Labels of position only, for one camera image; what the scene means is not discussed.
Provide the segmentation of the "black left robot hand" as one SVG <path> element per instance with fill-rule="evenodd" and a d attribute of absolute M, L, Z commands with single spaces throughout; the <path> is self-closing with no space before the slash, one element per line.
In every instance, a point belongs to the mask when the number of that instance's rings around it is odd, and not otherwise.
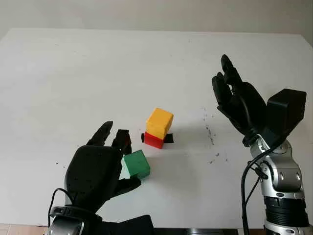
<path fill-rule="evenodd" d="M 141 185 L 137 177 L 120 178 L 121 160 L 132 152 L 131 138 L 127 129 L 119 129 L 112 144 L 106 146 L 112 125 L 112 121 L 105 122 L 76 150 L 65 175 L 69 194 L 65 205 L 96 213 L 106 201 Z"/>

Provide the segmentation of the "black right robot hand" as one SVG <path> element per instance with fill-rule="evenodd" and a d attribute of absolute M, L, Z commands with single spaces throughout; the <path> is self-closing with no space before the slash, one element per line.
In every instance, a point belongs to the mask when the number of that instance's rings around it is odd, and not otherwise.
<path fill-rule="evenodd" d="M 266 104 L 257 90 L 242 81 L 227 55 L 222 55 L 223 72 L 212 78 L 217 109 L 244 135 L 243 145 L 249 147 L 265 127 Z"/>

